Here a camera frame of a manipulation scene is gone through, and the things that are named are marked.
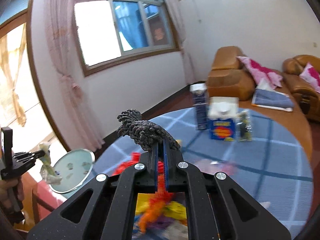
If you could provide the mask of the person's left hand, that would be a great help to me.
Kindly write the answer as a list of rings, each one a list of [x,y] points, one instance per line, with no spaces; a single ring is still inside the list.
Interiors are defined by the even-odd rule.
[[[13,179],[1,179],[1,209],[8,215],[15,211],[15,206],[23,209],[23,183],[21,177]]]

